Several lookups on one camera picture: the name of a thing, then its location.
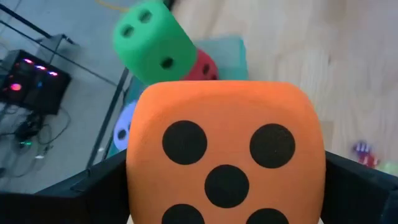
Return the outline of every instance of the die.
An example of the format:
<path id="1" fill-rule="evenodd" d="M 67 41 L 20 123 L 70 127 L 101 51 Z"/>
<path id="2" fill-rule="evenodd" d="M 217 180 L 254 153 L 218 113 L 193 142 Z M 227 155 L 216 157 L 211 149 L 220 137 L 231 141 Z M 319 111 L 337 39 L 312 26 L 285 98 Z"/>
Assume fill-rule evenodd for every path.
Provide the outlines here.
<path id="1" fill-rule="evenodd" d="M 360 140 L 353 146 L 353 151 L 358 157 L 363 157 L 372 153 L 372 147 L 366 141 Z"/>
<path id="2" fill-rule="evenodd" d="M 370 153 L 368 155 L 361 155 L 358 159 L 358 162 L 362 165 L 374 169 L 377 167 L 377 165 L 379 165 L 380 160 L 376 156 Z"/>
<path id="3" fill-rule="evenodd" d="M 126 174 L 135 224 L 318 223 L 322 132 L 293 85 L 157 83 L 133 120 Z"/>
<path id="4" fill-rule="evenodd" d="M 119 58 L 146 85 L 189 73 L 197 50 L 162 1 L 143 1 L 117 23 L 113 45 Z"/>
<path id="5" fill-rule="evenodd" d="M 113 130 L 113 143 L 119 151 L 127 149 L 131 118 L 137 101 L 134 100 L 128 104 L 119 116 Z"/>
<path id="6" fill-rule="evenodd" d="M 218 80 L 218 69 L 211 57 L 198 49 L 197 62 L 183 80 Z"/>

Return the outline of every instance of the wooden floor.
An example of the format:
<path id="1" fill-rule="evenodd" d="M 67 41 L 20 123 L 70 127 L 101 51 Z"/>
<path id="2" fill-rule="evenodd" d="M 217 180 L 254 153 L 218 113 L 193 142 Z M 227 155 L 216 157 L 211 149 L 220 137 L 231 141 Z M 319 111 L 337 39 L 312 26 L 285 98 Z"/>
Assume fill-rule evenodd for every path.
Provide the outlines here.
<path id="1" fill-rule="evenodd" d="M 398 1 L 182 0 L 174 14 L 192 39 L 239 34 L 252 80 L 305 91 L 326 149 L 349 157 L 365 139 L 398 162 Z"/>

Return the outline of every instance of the black cable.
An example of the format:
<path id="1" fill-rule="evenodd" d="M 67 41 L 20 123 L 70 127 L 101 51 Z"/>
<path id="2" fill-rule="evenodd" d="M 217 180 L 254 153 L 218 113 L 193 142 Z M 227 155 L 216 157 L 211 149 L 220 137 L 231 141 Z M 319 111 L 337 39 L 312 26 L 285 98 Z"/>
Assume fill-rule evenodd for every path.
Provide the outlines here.
<path id="1" fill-rule="evenodd" d="M 39 45 L 42 46 L 43 48 L 45 48 L 45 49 L 51 51 L 53 54 L 58 55 L 58 56 L 61 57 L 62 59 L 64 59 L 64 60 L 66 60 L 66 61 L 68 61 L 68 62 L 70 62 L 70 63 L 76 65 L 77 67 L 79 67 L 79 68 L 81 68 L 81 69 L 87 71 L 88 73 L 91 73 L 92 75 L 96 76 L 97 78 L 102 79 L 102 81 L 104 81 L 104 82 L 106 82 L 106 83 L 108 83 L 108 84 L 110 84 L 110 85 L 112 85 L 112 86 L 117 86 L 117 85 L 118 85 L 118 84 L 116 84 L 115 82 L 113 82 L 113 81 L 111 81 L 111 80 L 109 80 L 109 79 L 107 79 L 107 78 L 101 76 L 100 74 L 97 74 L 97 73 L 91 71 L 90 69 L 88 69 L 88 68 L 86 68 L 86 67 L 84 67 L 84 66 L 82 66 L 82 65 L 80 65 L 80 64 L 78 64 L 78 63 L 76 63 L 76 62 L 74 62 L 74 61 L 72 61 L 72 60 L 70 60 L 69 58 L 67 58 L 67 57 L 65 57 L 65 56 L 63 56 L 63 55 L 61 55 L 61 54 L 59 54 L 58 52 L 56 52 L 56 51 L 54 51 L 54 50 L 48 48 L 47 46 L 42 45 L 40 42 L 38 42 L 38 41 L 36 41 L 35 39 L 29 37 L 29 36 L 26 35 L 25 33 L 23 33 L 23 32 L 21 32 L 21 31 L 15 29 L 15 28 L 13 28 L 13 27 L 10 26 L 9 24 L 6 24 L 4 21 L 0 20 L 0 23 L 1 23 L 1 24 L 4 24 L 6 27 L 12 29 L 13 31 L 17 32 L 18 34 L 24 36 L 25 38 L 27 38 L 27 39 L 29 39 L 29 40 L 31 40 L 31 41 L 34 41 L 35 43 L 39 44 Z"/>
<path id="2" fill-rule="evenodd" d="M 6 110 L 6 114 L 16 114 L 19 111 L 19 106 L 17 106 L 17 108 L 14 111 L 9 112 L 8 110 Z"/>
<path id="3" fill-rule="evenodd" d="M 52 130 L 51 130 L 51 126 L 48 125 L 48 124 L 43 125 L 43 127 L 44 127 L 44 126 L 49 127 L 49 128 L 47 128 L 47 130 L 48 130 L 48 132 L 49 132 L 49 133 L 48 133 L 48 137 L 49 137 L 48 142 L 49 142 L 49 141 L 52 139 Z M 40 133 L 37 134 L 36 139 L 37 139 L 37 142 L 41 141 L 41 140 L 40 140 Z M 42 161 L 42 162 L 41 162 L 41 165 L 36 166 L 36 168 L 35 168 L 36 171 L 41 170 L 41 168 L 43 168 L 46 155 L 47 155 L 47 153 L 49 152 L 49 150 L 50 150 L 51 148 L 52 148 L 52 146 L 50 145 L 50 143 L 48 143 L 47 145 L 44 146 L 43 152 L 41 152 L 41 154 L 37 153 L 37 155 L 35 156 L 35 160 L 40 159 L 40 161 Z"/>
<path id="4" fill-rule="evenodd" d="M 17 164 L 18 163 L 18 160 L 19 160 L 19 157 L 20 155 L 18 155 L 18 157 L 15 159 L 15 161 L 14 161 L 14 163 L 15 164 Z M 11 177 L 11 178 L 20 178 L 20 177 L 23 177 L 23 176 L 25 176 L 25 175 L 27 175 L 27 174 L 29 174 L 30 172 L 32 172 L 33 171 L 33 168 L 35 167 L 35 165 L 36 165 L 36 162 L 37 162 L 37 159 L 36 158 L 33 158 L 32 159 L 32 162 L 30 162 L 30 164 L 29 164 L 29 167 L 25 170 L 25 172 L 23 172 L 23 173 L 21 173 L 21 174 L 18 174 L 18 175 L 15 175 L 15 174 L 9 174 L 9 176 Z"/>
<path id="5" fill-rule="evenodd" d="M 23 176 L 25 176 L 25 175 L 27 175 L 27 174 L 29 174 L 30 172 L 32 172 L 32 171 L 39 171 L 39 170 L 41 170 L 41 168 L 43 168 L 43 163 L 42 163 L 42 165 L 39 167 L 39 168 L 37 168 L 36 167 L 36 169 L 34 169 L 34 167 L 36 166 L 36 164 L 37 164 L 37 161 L 38 160 L 43 160 L 43 159 L 38 159 L 37 158 L 37 156 L 45 156 L 47 153 L 48 153 L 48 151 L 49 151 L 49 149 L 50 149 L 50 146 L 49 145 L 47 145 L 47 146 L 45 146 L 44 147 L 44 152 L 43 152 L 43 154 L 42 155 L 40 155 L 39 154 L 39 147 L 37 147 L 37 149 L 36 149 L 36 156 L 32 159 L 32 162 L 30 162 L 30 164 L 29 164 L 29 167 L 26 169 L 26 171 L 25 172 L 23 172 L 22 174 L 19 174 L 19 175 L 14 175 L 14 174 L 12 174 L 12 175 L 10 175 L 10 177 L 12 177 L 12 178 L 20 178 L 20 177 L 23 177 Z"/>
<path id="6" fill-rule="evenodd" d="M 0 133 L 0 136 L 14 135 L 15 133 Z"/>
<path id="7" fill-rule="evenodd" d="M 3 12 L 9 14 L 10 16 L 12 16 L 13 18 L 17 19 L 19 22 L 25 24 L 27 27 L 31 28 L 32 30 L 42 34 L 45 38 L 49 39 L 49 38 L 52 37 L 49 33 L 47 33 L 46 31 L 44 31 L 42 29 L 40 29 L 39 27 L 35 26 L 35 24 L 29 22 L 28 20 L 26 20 L 22 16 L 18 15 L 13 10 L 7 8 L 5 5 L 0 4 L 0 10 L 2 10 Z"/>
<path id="8" fill-rule="evenodd" d="M 65 125 L 65 127 L 53 139 L 50 139 L 47 142 L 42 142 L 41 137 L 40 137 L 40 133 L 38 133 L 37 134 L 37 142 L 39 144 L 41 144 L 41 145 L 49 145 L 51 142 L 53 142 L 54 140 L 59 138 L 61 136 L 61 134 L 65 132 L 66 129 L 68 129 L 68 127 L 69 127 L 69 125 L 70 125 L 70 123 L 72 121 L 72 118 L 70 117 L 69 113 L 65 109 L 63 109 L 62 107 L 60 108 L 60 111 L 64 112 L 66 114 L 66 116 L 68 117 L 67 124 Z M 43 128 L 44 127 L 48 127 L 50 131 L 52 130 L 52 128 L 51 128 L 51 126 L 49 124 L 43 125 Z"/>

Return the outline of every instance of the electronic device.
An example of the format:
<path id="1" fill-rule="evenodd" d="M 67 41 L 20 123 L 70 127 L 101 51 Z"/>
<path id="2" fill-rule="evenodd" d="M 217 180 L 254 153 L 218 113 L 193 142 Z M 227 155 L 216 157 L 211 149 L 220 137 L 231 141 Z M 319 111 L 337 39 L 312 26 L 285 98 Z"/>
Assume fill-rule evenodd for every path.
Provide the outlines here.
<path id="1" fill-rule="evenodd" d="M 24 50 L 12 50 L 0 70 L 0 101 L 40 114 L 57 114 L 70 83 L 68 73 Z"/>

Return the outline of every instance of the cable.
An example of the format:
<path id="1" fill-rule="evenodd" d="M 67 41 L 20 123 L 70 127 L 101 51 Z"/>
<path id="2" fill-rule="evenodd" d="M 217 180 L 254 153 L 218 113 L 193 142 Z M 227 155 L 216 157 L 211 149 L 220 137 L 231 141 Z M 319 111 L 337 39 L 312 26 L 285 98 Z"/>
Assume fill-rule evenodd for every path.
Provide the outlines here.
<path id="1" fill-rule="evenodd" d="M 50 150 L 50 146 L 49 146 L 49 145 L 48 145 L 48 146 L 45 146 L 45 147 L 44 147 L 44 151 L 43 151 L 42 154 L 39 153 L 39 149 L 40 149 L 39 146 L 37 146 L 37 148 L 36 148 L 36 156 L 32 159 L 32 162 L 30 162 L 29 167 L 26 169 L 25 172 L 23 172 L 23 173 L 21 173 L 21 174 L 19 174 L 19 175 L 11 174 L 10 177 L 12 177 L 12 178 L 20 178 L 20 177 L 23 177 L 23 176 L 29 174 L 29 173 L 32 172 L 32 171 L 39 171 L 39 170 L 41 170 L 41 168 L 43 168 L 43 166 L 44 166 L 44 163 L 42 163 L 42 165 L 41 165 L 39 168 L 37 168 L 37 161 L 38 161 L 38 160 L 43 161 L 43 159 L 45 158 L 45 155 L 46 155 L 46 154 L 48 153 L 48 151 Z"/>
<path id="2" fill-rule="evenodd" d="M 57 138 L 59 138 L 59 137 L 61 136 L 61 134 L 62 134 L 63 132 L 65 132 L 66 129 L 68 129 L 69 124 L 70 124 L 71 121 L 72 121 L 72 118 L 70 117 L 69 113 L 68 113 L 65 109 L 63 109 L 63 108 L 61 107 L 60 110 L 63 111 L 63 112 L 66 114 L 66 116 L 68 117 L 67 124 L 65 125 L 65 127 L 64 127 L 53 139 L 50 139 L 50 140 L 48 140 L 47 142 L 42 142 L 41 137 L 40 137 L 40 133 L 38 133 L 38 134 L 37 134 L 37 142 L 38 142 L 39 144 L 41 144 L 41 145 L 48 145 L 48 146 L 49 146 L 49 144 L 50 144 L 51 142 L 53 142 L 54 140 L 56 140 Z M 52 128 L 51 128 L 51 126 L 50 126 L 49 124 L 43 125 L 43 128 L 44 128 L 45 126 L 48 127 L 50 131 L 52 130 Z"/>
<path id="3" fill-rule="evenodd" d="M 0 133 L 0 136 L 14 135 L 15 133 Z"/>
<path id="4" fill-rule="evenodd" d="M 51 139 L 52 139 L 52 130 L 51 130 L 51 126 L 48 125 L 48 124 L 43 125 L 43 127 L 44 127 L 44 126 L 48 126 L 48 127 L 49 127 L 49 128 L 47 128 L 47 130 L 49 131 L 49 132 L 48 132 L 48 137 L 49 137 L 49 139 L 51 140 Z M 36 136 L 36 139 L 37 139 L 37 142 L 41 141 L 41 140 L 40 140 L 40 135 L 39 135 L 39 134 Z M 40 161 L 42 161 L 42 163 L 41 163 L 41 165 L 36 166 L 36 169 L 35 169 L 36 171 L 39 171 L 39 170 L 41 170 L 41 168 L 43 168 L 46 155 L 47 155 L 47 153 L 49 152 L 49 150 L 50 150 L 51 148 L 52 148 L 52 146 L 50 145 L 50 143 L 48 143 L 48 144 L 44 147 L 44 150 L 43 150 L 42 153 L 39 153 L 39 152 L 37 151 L 37 155 L 35 156 L 35 159 L 40 159 Z"/>
<path id="5" fill-rule="evenodd" d="M 106 2 L 104 2 L 102 0 L 95 0 L 95 2 L 97 2 L 98 4 L 100 4 L 100 5 L 104 6 L 104 7 L 107 7 L 108 9 L 117 10 L 117 11 L 121 11 L 121 12 L 128 12 L 129 11 L 129 8 L 113 6 L 113 5 L 111 5 L 109 3 L 106 3 Z"/>
<path id="6" fill-rule="evenodd" d="M 84 66 L 82 66 L 82 65 L 80 65 L 80 64 L 78 64 L 78 63 L 76 63 L 76 62 L 74 62 L 74 61 L 72 61 L 72 60 L 70 60 L 69 58 L 67 58 L 67 57 L 65 57 L 65 56 L 63 56 L 63 55 L 61 55 L 61 54 L 59 54 L 58 52 L 56 52 L 56 51 L 54 51 L 54 50 L 48 48 L 47 46 L 42 45 L 41 43 L 37 42 L 35 39 L 29 37 L 29 36 L 26 35 L 25 33 L 23 33 L 23 32 L 21 32 L 21 31 L 15 29 L 15 28 L 13 28 L 13 27 L 10 26 L 9 24 L 6 24 L 4 21 L 0 20 L 0 23 L 1 23 L 1 24 L 4 24 L 6 27 L 12 29 L 13 31 L 17 32 L 18 34 L 24 36 L 26 39 L 29 39 L 29 40 L 31 40 L 31 41 L 33 41 L 33 42 L 39 44 L 39 45 L 42 46 L 43 48 L 45 48 L 45 49 L 51 51 L 53 54 L 59 56 L 60 58 L 66 60 L 67 62 L 70 62 L 70 63 L 76 65 L 77 67 L 79 67 L 79 68 L 81 68 L 81 69 L 87 71 L 88 73 L 90 73 L 90 74 L 96 76 L 97 78 L 101 79 L 102 81 L 104 81 L 104 82 L 106 82 L 106 83 L 108 83 L 108 84 L 110 84 L 110 85 L 112 85 L 112 86 L 117 86 L 117 85 L 118 85 L 118 84 L 116 84 L 115 82 L 113 82 L 113 81 L 111 81 L 111 80 L 109 80 L 109 79 L 107 79 L 107 78 L 101 76 L 100 74 L 95 73 L 95 72 L 91 71 L 90 69 L 88 69 L 88 68 L 86 68 L 86 67 L 84 67 Z"/>
<path id="7" fill-rule="evenodd" d="M 19 111 L 19 109 L 20 109 L 20 107 L 19 106 L 17 106 L 17 108 L 14 110 L 14 111 L 6 111 L 6 114 L 16 114 L 18 111 Z"/>
<path id="8" fill-rule="evenodd" d="M 36 148 L 36 151 L 37 151 L 36 154 L 38 154 L 38 153 L 39 153 L 39 147 L 38 147 L 38 146 L 37 146 L 37 148 Z M 18 163 L 19 158 L 20 158 L 20 155 L 17 154 L 17 158 L 15 159 L 14 165 L 13 165 L 13 166 L 15 166 L 15 165 Z M 36 158 L 33 158 L 33 159 L 32 159 L 32 162 L 30 162 L 30 164 L 29 164 L 28 168 L 25 170 L 25 172 L 23 172 L 23 173 L 21 173 L 21 174 L 18 174 L 18 175 L 15 175 L 15 174 L 13 174 L 12 172 L 10 172 L 9 177 L 11 177 L 11 178 L 20 178 L 20 177 L 23 177 L 23 176 L 29 174 L 30 172 L 33 171 L 33 168 L 35 167 L 36 162 L 37 162 L 37 159 L 36 159 Z"/>

